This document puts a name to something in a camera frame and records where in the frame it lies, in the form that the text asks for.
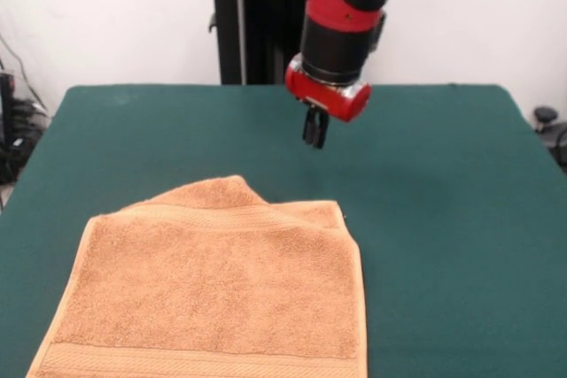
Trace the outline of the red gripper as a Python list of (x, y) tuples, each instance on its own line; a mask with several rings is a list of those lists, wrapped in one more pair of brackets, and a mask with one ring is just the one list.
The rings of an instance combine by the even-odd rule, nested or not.
[(356, 81), (346, 87), (316, 81), (302, 71), (300, 62), (288, 65), (284, 83), (298, 100), (312, 104), (307, 109), (302, 138), (316, 149), (322, 149), (325, 144), (330, 116), (344, 122), (354, 120), (367, 106), (372, 92), (370, 85), (364, 81)]

